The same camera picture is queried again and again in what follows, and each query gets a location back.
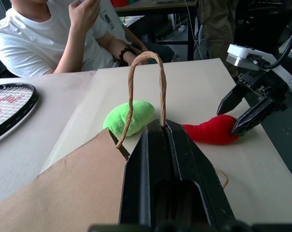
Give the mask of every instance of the red plush toy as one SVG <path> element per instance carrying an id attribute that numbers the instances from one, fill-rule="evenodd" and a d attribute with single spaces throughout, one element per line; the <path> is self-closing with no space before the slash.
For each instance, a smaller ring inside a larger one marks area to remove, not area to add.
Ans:
<path id="1" fill-rule="evenodd" d="M 238 135 L 231 135 L 236 119 L 230 115 L 218 115 L 200 125 L 183 125 L 189 137 L 197 142 L 215 145 L 229 144 Z"/>

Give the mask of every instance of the white table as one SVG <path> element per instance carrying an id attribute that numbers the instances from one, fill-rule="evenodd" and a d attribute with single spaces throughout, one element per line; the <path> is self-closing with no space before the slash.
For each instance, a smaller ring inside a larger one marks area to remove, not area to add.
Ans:
<path id="1" fill-rule="evenodd" d="M 0 138 L 0 201 L 39 174 L 94 73 L 0 79 L 30 83 L 40 95 L 31 115 Z"/>
<path id="2" fill-rule="evenodd" d="M 219 59 L 164 64 L 167 76 L 167 119 L 200 124 L 216 115 L 221 99 L 235 85 Z M 77 106 L 43 169 L 45 170 L 102 130 L 107 114 L 128 101 L 128 67 L 99 70 Z M 152 103 L 160 115 L 157 65 L 139 66 L 134 78 L 134 99 Z M 234 117 L 248 109 L 243 101 Z M 139 134 L 125 140 L 132 152 Z M 198 144 L 213 165 L 230 179 L 225 193 L 237 219 L 247 223 L 292 223 L 292 175 L 257 126 L 238 142 L 226 146 Z"/>

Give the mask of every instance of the racket strings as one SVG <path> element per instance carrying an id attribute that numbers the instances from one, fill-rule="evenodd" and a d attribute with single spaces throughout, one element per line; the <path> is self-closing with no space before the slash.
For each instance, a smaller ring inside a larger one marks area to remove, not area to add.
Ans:
<path id="1" fill-rule="evenodd" d="M 0 125 L 18 112 L 31 98 L 32 89 L 8 87 L 0 89 Z"/>

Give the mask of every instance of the man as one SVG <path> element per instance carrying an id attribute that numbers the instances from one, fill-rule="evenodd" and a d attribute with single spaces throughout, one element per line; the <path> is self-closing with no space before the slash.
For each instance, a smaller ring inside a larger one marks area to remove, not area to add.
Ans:
<path id="1" fill-rule="evenodd" d="M 234 43 L 237 4 L 238 0 L 199 0 L 198 12 L 210 57 L 220 58 L 233 78 L 237 78 L 238 70 L 226 58 L 230 44 Z"/>
<path id="2" fill-rule="evenodd" d="M 100 0 L 11 0 L 0 21 L 0 60 L 20 77 L 116 66 L 126 44 L 98 17 Z M 127 51 L 129 65 L 135 55 Z"/>
<path id="3" fill-rule="evenodd" d="M 154 43 L 144 44 L 119 19 L 110 0 L 100 0 L 100 16 L 108 24 L 107 31 L 127 44 L 133 44 L 137 54 L 145 51 L 158 53 L 163 62 L 171 62 L 174 52 L 168 46 Z"/>

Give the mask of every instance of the twisted paper handle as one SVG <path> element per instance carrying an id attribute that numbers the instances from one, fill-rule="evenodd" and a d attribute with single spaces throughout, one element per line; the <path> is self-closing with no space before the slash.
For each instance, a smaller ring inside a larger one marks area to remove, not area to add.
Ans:
<path id="1" fill-rule="evenodd" d="M 139 62 L 142 62 L 147 59 L 154 59 L 156 62 L 159 64 L 159 70 L 160 70 L 160 88 L 161 88 L 161 93 L 160 93 L 160 100 L 161 100 L 161 127 L 165 127 L 165 114 L 166 114 L 166 109 L 165 109 L 165 95 L 166 95 L 166 78 L 165 78 L 165 73 L 164 73 L 164 68 L 163 68 L 163 63 L 158 54 L 154 52 L 143 52 L 139 56 L 135 58 L 133 61 L 130 71 L 129 71 L 129 77 L 128 77 L 128 86 L 129 86 L 129 112 L 126 120 L 126 125 L 125 129 L 122 133 L 121 138 L 119 139 L 119 142 L 117 143 L 116 147 L 119 148 L 128 132 L 129 125 L 131 123 L 132 115 L 133 115 L 133 77 L 134 77 L 134 71 L 136 66 L 138 65 Z"/>

